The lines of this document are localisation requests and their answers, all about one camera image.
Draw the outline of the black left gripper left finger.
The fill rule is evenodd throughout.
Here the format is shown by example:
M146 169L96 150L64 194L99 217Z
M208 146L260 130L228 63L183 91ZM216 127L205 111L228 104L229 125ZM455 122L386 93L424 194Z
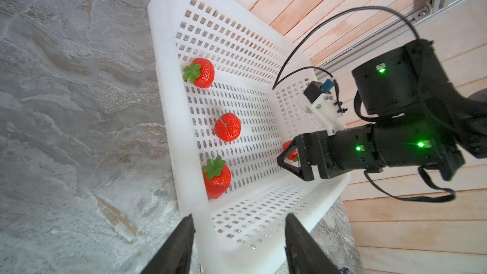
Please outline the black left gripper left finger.
M184 217L141 274L190 273L195 227L192 215Z

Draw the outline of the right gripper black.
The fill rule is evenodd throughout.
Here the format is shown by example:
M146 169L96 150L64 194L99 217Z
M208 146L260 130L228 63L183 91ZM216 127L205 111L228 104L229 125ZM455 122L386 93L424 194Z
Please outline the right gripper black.
M357 169L379 173L384 168L374 140L374 126L367 124L338 131L300 134L284 142L277 165L303 181L313 181L313 166L321 179L332 179Z

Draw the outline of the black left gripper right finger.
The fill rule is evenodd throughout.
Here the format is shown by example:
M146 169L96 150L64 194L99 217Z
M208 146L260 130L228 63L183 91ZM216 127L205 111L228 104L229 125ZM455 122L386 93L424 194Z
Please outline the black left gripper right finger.
M294 214L285 218L285 252L289 273L340 273Z

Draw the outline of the red strawberry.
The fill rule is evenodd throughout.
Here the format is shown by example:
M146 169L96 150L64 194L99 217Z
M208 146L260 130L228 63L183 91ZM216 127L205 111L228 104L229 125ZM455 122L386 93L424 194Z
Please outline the red strawberry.
M232 113L219 116L214 127L215 135L224 142L235 141L241 134L241 123L239 118Z

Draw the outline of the red strawberry basket edge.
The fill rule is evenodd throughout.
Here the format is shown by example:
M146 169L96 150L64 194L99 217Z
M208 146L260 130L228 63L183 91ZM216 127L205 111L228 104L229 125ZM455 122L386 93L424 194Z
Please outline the red strawberry basket edge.
M207 164L202 167L202 173L208 198L218 199L229 189L232 174L221 156L208 159Z

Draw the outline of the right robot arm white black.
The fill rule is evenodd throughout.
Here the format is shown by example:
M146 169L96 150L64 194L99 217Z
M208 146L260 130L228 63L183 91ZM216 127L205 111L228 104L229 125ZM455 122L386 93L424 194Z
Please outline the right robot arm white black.
M352 72L356 113L365 125L296 136L277 164L304 181L362 169L436 169L444 180L464 165L463 151L486 157L486 102L457 92L432 43L417 39L363 63Z

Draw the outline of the white perforated plastic basket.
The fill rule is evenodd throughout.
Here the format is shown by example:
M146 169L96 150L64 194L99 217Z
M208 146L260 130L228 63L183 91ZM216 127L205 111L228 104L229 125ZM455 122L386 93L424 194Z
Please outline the white perforated plastic basket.
M297 100L309 61L233 0L150 0L156 71L180 213L205 273L274 273L285 218L311 230L349 175L303 181L279 167L284 143L323 128Z

